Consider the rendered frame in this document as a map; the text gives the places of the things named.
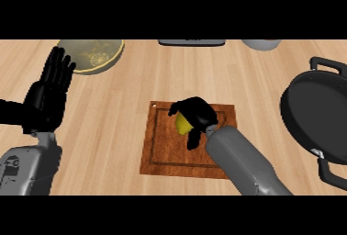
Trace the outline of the brown wooden cutting board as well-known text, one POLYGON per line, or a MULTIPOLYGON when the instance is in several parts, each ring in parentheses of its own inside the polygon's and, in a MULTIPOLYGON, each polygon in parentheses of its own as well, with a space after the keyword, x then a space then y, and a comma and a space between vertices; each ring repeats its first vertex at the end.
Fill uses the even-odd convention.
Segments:
POLYGON ((188 136, 177 133, 172 102, 152 101, 146 121, 141 174, 226 179, 228 175, 207 154, 207 135, 200 147, 188 150, 188 136))

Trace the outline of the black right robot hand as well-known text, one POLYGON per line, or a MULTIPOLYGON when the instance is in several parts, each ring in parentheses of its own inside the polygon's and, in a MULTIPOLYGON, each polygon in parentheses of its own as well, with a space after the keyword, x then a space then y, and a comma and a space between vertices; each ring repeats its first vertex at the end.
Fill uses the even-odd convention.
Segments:
POLYGON ((169 116, 177 116, 177 114, 185 116, 192 125, 192 130, 186 134, 189 136, 188 150, 191 151, 200 146, 201 134, 217 127, 217 114, 213 107, 200 96, 191 97, 172 104, 169 116))

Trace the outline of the pale grey round container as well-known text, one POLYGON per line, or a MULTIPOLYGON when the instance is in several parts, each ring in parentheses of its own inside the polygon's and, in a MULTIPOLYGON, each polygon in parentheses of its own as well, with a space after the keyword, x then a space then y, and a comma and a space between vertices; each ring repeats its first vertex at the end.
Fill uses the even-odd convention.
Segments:
POLYGON ((254 50, 273 50, 279 43, 281 39, 244 39, 242 43, 254 50))

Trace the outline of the yellow lemon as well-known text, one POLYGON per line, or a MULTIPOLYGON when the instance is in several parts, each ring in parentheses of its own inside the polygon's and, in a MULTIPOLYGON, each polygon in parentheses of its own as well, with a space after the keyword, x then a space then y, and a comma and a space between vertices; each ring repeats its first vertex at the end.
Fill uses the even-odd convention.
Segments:
POLYGON ((180 135, 186 135, 192 130, 192 125, 182 114, 176 116, 176 129, 180 135))

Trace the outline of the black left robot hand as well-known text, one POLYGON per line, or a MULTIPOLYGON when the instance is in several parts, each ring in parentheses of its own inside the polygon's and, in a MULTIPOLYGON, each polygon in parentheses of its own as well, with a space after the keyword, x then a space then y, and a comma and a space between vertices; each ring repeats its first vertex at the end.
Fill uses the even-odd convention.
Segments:
POLYGON ((53 132, 62 122, 67 93, 76 63, 65 49, 55 47, 42 71, 40 80, 30 86, 22 103, 0 99, 0 124, 18 125, 24 134, 53 132))

